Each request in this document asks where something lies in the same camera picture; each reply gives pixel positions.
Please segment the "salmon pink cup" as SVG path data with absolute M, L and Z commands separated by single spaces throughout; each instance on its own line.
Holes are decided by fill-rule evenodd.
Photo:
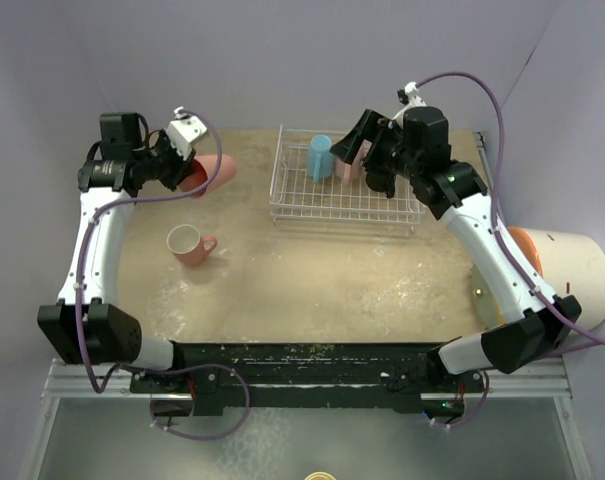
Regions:
M 222 155 L 219 169 L 216 169 L 216 164 L 216 154 L 197 155 L 191 161 L 193 172 L 178 185 L 178 188 L 182 192 L 197 189 L 191 197 L 198 198 L 211 193 L 235 177 L 237 165 L 231 156 Z

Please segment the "light pink mug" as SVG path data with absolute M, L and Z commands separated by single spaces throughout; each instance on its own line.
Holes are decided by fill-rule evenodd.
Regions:
M 357 180 L 361 173 L 361 164 L 368 153 L 370 143 L 364 141 L 360 146 L 354 160 L 351 164 L 343 161 L 339 157 L 335 160 L 334 174 L 340 178 L 343 185 L 348 185 L 350 182 Z

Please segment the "blue cup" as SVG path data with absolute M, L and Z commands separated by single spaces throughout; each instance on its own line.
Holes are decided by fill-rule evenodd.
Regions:
M 314 136 L 308 146 L 307 173 L 315 184 L 333 174 L 334 157 L 331 147 L 332 140 L 326 135 Z

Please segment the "salmon pink mug with handle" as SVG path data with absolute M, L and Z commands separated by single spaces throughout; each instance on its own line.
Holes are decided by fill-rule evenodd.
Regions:
M 197 267 L 215 250 L 218 239 L 203 236 L 193 225 L 174 227 L 167 235 L 166 244 L 173 256 L 186 267 Z

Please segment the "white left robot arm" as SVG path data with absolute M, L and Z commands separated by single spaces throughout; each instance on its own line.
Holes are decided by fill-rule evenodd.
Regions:
M 174 346 L 142 333 L 137 319 L 118 306 L 118 268 L 134 199 L 145 183 L 175 190 L 194 168 L 194 142 L 206 126 L 184 111 L 157 134 L 141 115 L 105 113 L 101 138 L 78 172 L 80 224 L 65 282 L 52 305 L 39 308 L 37 323 L 67 364 L 119 363 L 153 370 L 166 392 L 184 387 L 186 365 Z

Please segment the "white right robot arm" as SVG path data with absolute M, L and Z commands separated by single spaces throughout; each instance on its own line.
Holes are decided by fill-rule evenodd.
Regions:
M 406 110 L 396 121 L 367 109 L 331 152 L 351 163 L 362 144 L 365 181 L 392 198 L 395 181 L 409 181 L 416 198 L 441 221 L 470 255 L 496 300 L 503 324 L 442 344 L 429 354 L 428 383 L 449 391 L 462 373 L 495 368 L 511 373 L 555 351 L 582 309 L 572 295 L 559 296 L 522 254 L 500 220 L 475 168 L 451 156 L 449 124 L 436 107 Z

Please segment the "black mug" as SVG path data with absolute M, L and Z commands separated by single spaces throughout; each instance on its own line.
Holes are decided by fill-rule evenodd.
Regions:
M 380 194 L 384 194 L 387 199 L 395 197 L 396 177 L 392 174 L 382 174 L 369 172 L 365 176 L 365 182 L 368 188 Z

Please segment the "cream cylinder with orange lid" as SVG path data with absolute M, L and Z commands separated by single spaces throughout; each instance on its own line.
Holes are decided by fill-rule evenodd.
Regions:
M 605 319 L 605 254 L 594 240 L 520 227 L 509 232 L 538 275 L 557 293 L 577 298 L 583 328 L 591 330 Z

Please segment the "yellow round object at bottom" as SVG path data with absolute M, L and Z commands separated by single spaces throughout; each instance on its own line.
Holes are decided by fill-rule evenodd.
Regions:
M 336 477 L 329 472 L 316 471 L 308 474 L 305 480 L 336 480 Z

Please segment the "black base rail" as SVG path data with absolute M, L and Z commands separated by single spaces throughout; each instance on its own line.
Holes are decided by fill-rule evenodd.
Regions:
M 427 343 L 178 343 L 167 373 L 137 373 L 130 388 L 191 400 L 199 416 L 226 407 L 390 409 L 457 416 L 480 372 L 438 372 Z

